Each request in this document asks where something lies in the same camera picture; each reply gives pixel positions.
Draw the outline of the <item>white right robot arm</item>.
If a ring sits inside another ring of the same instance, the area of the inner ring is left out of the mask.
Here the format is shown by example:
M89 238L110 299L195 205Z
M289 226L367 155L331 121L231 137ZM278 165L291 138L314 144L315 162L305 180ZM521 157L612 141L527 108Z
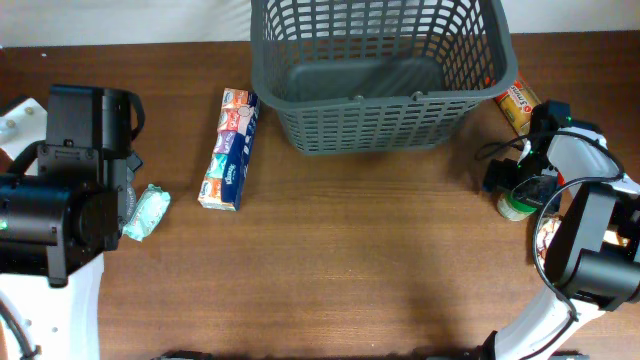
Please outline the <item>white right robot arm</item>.
M488 143L482 187L538 211L534 225L573 200L543 258L544 286L518 318L492 332L477 359L552 359L580 327L639 300L639 186L608 149L601 129L548 100L532 110L527 134Z

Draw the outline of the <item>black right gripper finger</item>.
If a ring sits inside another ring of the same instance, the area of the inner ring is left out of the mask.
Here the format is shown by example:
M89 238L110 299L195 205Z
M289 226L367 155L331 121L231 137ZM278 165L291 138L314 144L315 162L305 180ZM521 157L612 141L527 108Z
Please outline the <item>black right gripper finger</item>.
M482 189L486 192L510 191L518 185L519 164L511 159L492 159L487 167L482 182Z
M557 176L534 175L509 191L509 198L528 207L540 209L559 188Z

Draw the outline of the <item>beige snack bag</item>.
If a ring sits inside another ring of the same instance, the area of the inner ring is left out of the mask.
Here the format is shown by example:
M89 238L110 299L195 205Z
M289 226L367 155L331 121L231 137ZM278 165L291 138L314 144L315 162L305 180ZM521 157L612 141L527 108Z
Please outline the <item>beige snack bag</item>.
M544 266L546 253L550 244L562 223L561 216L545 217L536 236L536 258L541 266ZM626 248L630 240L619 235L616 226L609 226L604 233L603 241L606 244Z

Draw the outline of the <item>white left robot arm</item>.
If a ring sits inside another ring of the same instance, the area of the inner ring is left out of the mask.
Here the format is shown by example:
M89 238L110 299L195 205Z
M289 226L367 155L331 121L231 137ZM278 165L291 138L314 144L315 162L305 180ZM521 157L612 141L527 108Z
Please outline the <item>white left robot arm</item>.
M12 359L96 359L104 256L136 207L133 92L54 85L1 116L1 323Z

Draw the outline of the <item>green lid spice jar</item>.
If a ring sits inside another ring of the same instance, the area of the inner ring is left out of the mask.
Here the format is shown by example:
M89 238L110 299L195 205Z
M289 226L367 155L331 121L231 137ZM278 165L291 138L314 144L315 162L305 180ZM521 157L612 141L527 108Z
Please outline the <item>green lid spice jar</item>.
M508 192L503 192L499 196L496 208L505 219L514 222L522 221L537 211L535 207L515 200Z

